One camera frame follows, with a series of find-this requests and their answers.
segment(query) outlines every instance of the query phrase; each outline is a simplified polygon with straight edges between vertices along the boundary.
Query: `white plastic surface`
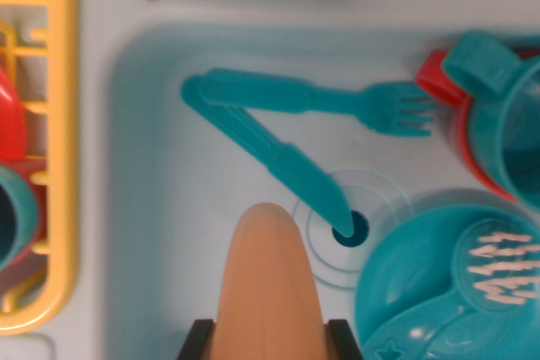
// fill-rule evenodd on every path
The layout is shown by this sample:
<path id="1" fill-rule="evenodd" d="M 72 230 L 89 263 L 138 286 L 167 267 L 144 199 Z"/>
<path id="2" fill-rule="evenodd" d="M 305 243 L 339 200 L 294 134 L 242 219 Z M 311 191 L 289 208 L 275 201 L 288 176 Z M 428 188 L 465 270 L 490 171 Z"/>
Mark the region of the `white plastic surface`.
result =
<path id="1" fill-rule="evenodd" d="M 54 360 L 54 345 L 39 335 L 3 337 L 0 360 Z"/>
<path id="2" fill-rule="evenodd" d="M 258 162 L 182 104 L 179 88 L 188 75 L 237 67 L 347 89 L 411 79 L 428 51 L 472 27 L 540 45 L 539 3 L 81 0 L 81 268 L 66 308 L 39 329 L 54 341 L 56 359 L 176 358 L 193 320 L 216 315 L 242 212 L 260 201 L 291 212 L 297 204 Z M 355 193 L 367 187 L 373 206 L 395 207 L 397 218 L 410 215 L 403 199 L 416 212 L 494 201 L 451 151 L 444 111 L 427 140 L 381 137 L 353 117 L 256 116 L 328 172 L 355 172 L 351 204 L 365 200 L 355 201 Z M 379 180 L 366 180 L 368 172 Z M 303 227 L 309 213 L 300 211 Z M 396 223 L 384 217 L 374 209 L 372 236 Z M 348 255 L 316 221 L 313 230 L 320 255 L 358 270 L 367 252 Z M 350 287 L 356 276 L 312 263 L 325 280 L 317 282 L 325 318 L 352 321 L 353 290 L 330 284 Z"/>

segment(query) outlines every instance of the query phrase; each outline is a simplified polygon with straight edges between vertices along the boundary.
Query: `teal mug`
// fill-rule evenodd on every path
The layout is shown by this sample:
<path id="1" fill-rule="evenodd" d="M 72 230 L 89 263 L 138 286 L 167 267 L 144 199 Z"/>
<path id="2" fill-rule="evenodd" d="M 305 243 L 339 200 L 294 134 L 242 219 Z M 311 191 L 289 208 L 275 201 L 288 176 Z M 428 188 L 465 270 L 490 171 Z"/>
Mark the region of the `teal mug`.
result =
<path id="1" fill-rule="evenodd" d="M 0 164 L 0 271 L 23 260 L 46 234 L 46 188 L 31 181 L 43 159 Z"/>
<path id="2" fill-rule="evenodd" d="M 477 163 L 518 201 L 540 211 L 540 56 L 522 60 L 473 31 L 451 50 L 443 69 L 474 98 L 467 138 Z"/>

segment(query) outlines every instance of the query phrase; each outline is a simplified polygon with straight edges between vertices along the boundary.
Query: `yellow dish rack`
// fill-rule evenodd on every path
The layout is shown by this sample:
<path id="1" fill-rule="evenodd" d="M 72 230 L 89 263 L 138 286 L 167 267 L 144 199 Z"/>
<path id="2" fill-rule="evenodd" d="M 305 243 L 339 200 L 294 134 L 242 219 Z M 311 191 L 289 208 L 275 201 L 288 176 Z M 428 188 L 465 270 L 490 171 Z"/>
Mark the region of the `yellow dish rack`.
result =
<path id="1" fill-rule="evenodd" d="M 46 100 L 25 101 L 24 106 L 46 116 L 47 171 L 35 174 L 31 181 L 47 186 L 47 238 L 34 244 L 32 250 L 47 255 L 48 260 L 44 271 L 3 295 L 1 335 L 32 330 L 57 314 L 73 290 L 78 266 L 78 0 L 0 0 L 0 10 L 7 5 L 42 7 L 47 14 L 47 27 L 30 33 L 38 46 L 20 45 L 16 30 L 1 23 L 5 45 L 0 53 L 15 87 L 20 58 L 40 56 L 47 60 Z M 19 299 L 41 282 L 44 284 L 39 296 L 30 304 L 19 305 Z"/>

